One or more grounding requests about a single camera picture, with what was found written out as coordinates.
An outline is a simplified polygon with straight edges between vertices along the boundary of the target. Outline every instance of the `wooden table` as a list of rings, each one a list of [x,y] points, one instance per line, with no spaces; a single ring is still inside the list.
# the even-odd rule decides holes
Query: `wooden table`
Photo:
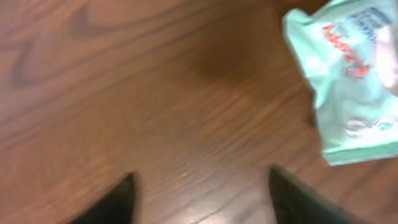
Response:
[[[272,163],[397,223],[397,159],[319,155],[279,21],[324,2],[1,1],[0,223],[65,223],[129,170],[139,223],[274,223]]]

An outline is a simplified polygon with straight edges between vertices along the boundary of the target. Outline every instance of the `plastic packet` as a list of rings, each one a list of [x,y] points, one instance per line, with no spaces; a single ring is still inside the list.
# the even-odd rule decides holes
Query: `plastic packet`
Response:
[[[398,156],[397,17],[395,0],[334,0],[283,18],[331,165]]]

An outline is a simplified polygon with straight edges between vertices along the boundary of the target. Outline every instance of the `brown wooden surface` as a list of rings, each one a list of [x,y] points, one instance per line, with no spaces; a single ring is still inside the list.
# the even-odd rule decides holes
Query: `brown wooden surface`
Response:
[[[0,223],[63,223],[128,170],[139,223],[274,223],[284,166],[371,223],[398,160],[329,167],[280,36],[316,0],[0,1]]]

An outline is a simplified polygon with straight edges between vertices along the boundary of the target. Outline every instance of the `light green pouch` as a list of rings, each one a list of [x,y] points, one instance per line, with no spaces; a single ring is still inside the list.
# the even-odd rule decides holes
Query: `light green pouch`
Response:
[[[283,19],[330,165],[398,156],[397,17],[395,0],[334,0]]]

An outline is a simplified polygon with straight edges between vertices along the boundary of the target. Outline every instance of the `black object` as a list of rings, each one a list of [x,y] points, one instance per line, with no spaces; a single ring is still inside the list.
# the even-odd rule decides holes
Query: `black object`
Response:
[[[131,224],[136,189],[133,174],[128,174],[114,189],[70,224]]]
[[[279,166],[271,167],[269,190],[278,224],[365,224]]]

